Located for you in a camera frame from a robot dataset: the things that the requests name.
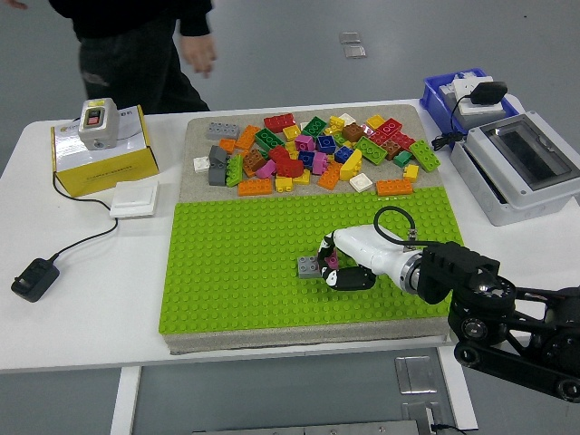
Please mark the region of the robot right hand white shell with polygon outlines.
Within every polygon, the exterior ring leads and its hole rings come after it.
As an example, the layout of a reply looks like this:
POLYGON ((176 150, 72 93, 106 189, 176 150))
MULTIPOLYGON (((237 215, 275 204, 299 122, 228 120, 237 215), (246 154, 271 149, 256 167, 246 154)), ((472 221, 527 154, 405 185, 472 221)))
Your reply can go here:
POLYGON ((387 275, 401 290, 415 295, 419 281, 421 252, 406 250, 401 239, 383 227, 372 225, 337 229, 324 236, 317 253, 323 280, 332 289, 370 289, 376 277, 387 275), (326 259, 339 250, 353 259, 355 266, 333 269, 326 259))

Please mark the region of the person's left hand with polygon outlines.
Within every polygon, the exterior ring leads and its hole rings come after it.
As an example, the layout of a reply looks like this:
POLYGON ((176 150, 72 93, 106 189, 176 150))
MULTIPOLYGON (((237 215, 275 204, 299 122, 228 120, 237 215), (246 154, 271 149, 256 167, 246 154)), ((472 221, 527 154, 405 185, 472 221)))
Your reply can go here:
POLYGON ((200 36, 180 37, 181 54, 194 73, 208 78, 213 71, 214 62, 217 59, 214 39, 212 34, 200 36))

